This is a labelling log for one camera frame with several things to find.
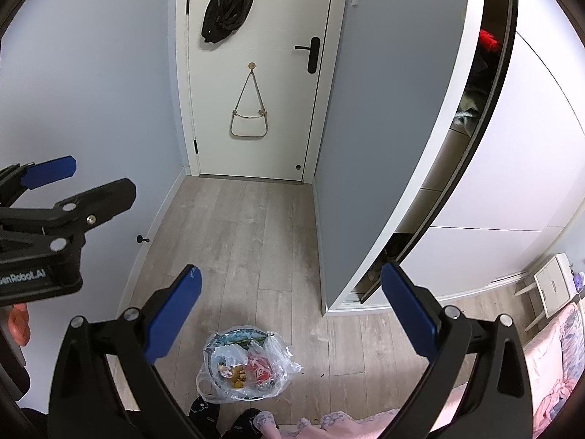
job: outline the clear plastic bag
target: clear plastic bag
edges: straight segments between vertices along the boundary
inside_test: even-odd
[[[197,390],[209,403],[278,396],[302,369],[279,334],[250,325],[209,337],[203,357]],[[212,393],[203,390],[204,383],[211,384]]]

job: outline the black backpack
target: black backpack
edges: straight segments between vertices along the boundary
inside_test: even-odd
[[[220,42],[244,24],[254,0],[210,0],[203,18],[205,42]]]

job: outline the door frame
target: door frame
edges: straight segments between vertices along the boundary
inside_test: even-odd
[[[189,78],[189,16],[186,14],[186,1],[176,0],[175,3],[175,54],[177,58],[177,82],[179,105],[185,146],[191,174],[201,174],[199,157],[195,152],[193,140],[197,140],[194,123],[194,109],[191,100],[191,82]],[[325,127],[325,117],[329,106],[329,94],[333,85],[333,72],[337,58],[337,48],[341,35],[341,24],[345,12],[346,0],[331,0],[329,15],[325,29],[325,40],[321,53],[318,73],[317,94],[313,107],[311,131],[306,151],[305,169],[302,180],[312,184],[317,169],[317,158],[321,148],[321,138]]]

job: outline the door handle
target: door handle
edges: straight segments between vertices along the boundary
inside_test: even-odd
[[[306,70],[309,74],[317,72],[317,62],[319,61],[319,49],[321,48],[321,39],[317,36],[311,38],[311,47],[309,46],[295,46],[295,49],[306,49],[309,51],[309,63]]]

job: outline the hand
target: hand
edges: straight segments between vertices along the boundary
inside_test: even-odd
[[[19,346],[26,346],[29,342],[29,311],[26,304],[13,305],[8,314],[8,330]]]

